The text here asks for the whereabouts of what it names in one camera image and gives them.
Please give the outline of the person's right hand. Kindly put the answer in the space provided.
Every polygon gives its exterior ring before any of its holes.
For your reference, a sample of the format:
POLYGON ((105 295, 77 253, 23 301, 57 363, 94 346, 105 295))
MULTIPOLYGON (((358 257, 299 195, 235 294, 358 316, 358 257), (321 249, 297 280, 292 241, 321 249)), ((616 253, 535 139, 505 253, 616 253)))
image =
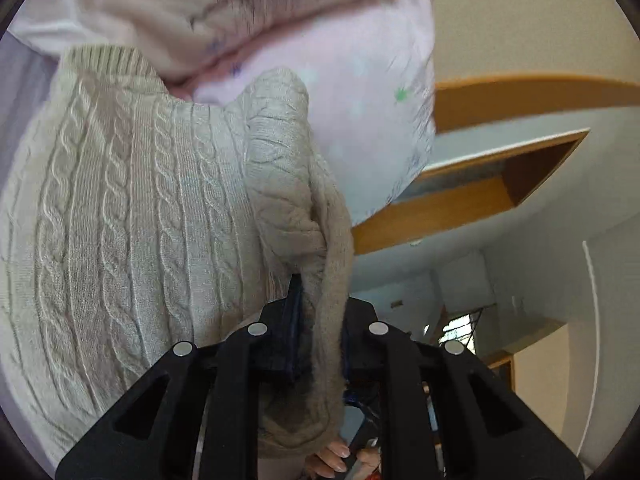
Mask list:
MULTIPOLYGON (((346 460, 349 456, 348 444, 341 437, 336 437, 320 451, 305 458, 305 474, 311 479, 335 479, 337 474, 347 471, 346 460)), ((377 448, 363 448, 356 455, 352 478, 356 480, 372 479, 380 466, 380 451, 377 448)))

